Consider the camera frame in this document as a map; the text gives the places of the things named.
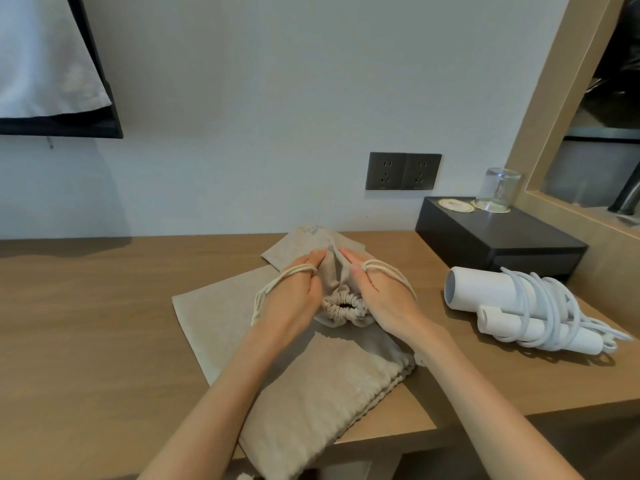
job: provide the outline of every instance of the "wooden partition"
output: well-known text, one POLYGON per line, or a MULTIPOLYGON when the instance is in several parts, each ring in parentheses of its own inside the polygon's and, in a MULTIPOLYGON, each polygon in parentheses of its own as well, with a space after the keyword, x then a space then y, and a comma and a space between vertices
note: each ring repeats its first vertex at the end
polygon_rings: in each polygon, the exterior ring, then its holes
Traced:
POLYGON ((516 207, 586 242, 570 288, 640 334, 640 233, 544 194, 541 185, 618 21, 624 0, 570 0, 506 163, 523 174, 516 207))

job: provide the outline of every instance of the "left arm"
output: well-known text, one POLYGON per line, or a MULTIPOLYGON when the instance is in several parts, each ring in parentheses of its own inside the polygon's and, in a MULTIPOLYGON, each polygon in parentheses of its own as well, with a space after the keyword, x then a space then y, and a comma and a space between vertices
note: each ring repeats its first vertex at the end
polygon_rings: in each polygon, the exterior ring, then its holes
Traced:
MULTIPOLYGON (((313 251, 292 266, 317 267, 325 253, 313 251)), ((221 479, 269 366, 308 327, 321 300, 320 279, 309 272, 280 282, 265 298, 260 321, 138 480, 221 479)))

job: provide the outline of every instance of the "right arm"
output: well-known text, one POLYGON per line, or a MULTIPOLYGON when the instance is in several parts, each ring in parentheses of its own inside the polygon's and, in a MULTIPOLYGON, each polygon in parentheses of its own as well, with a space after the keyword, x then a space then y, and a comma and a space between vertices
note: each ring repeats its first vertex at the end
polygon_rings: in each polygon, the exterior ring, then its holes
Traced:
POLYGON ((442 326, 422 315, 405 286, 361 265, 368 259, 341 249, 379 325, 420 355, 455 409, 493 480, 582 478, 457 347, 442 326))

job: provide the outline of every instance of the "black box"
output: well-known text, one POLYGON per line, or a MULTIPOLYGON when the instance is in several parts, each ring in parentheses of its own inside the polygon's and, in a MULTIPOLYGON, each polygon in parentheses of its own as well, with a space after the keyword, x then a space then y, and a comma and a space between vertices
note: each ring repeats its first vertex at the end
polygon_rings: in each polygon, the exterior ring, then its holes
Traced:
POLYGON ((587 250, 582 241, 519 209, 465 214, 443 209, 439 199, 425 197, 415 230, 447 266, 487 271, 505 266, 566 281, 587 250))

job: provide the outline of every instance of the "black tv frame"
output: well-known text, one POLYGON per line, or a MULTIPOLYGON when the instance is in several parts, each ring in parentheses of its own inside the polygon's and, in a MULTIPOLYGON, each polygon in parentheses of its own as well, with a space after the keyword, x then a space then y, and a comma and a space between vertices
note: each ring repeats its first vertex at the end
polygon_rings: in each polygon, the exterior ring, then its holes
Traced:
MULTIPOLYGON (((100 64, 100 57, 93 41, 82 0, 68 0, 76 19, 84 44, 100 75, 107 94, 113 102, 113 94, 100 64)), ((20 136, 74 136, 87 138, 122 138, 115 102, 95 111, 75 114, 59 114, 43 118, 0 118, 0 134, 20 136)))

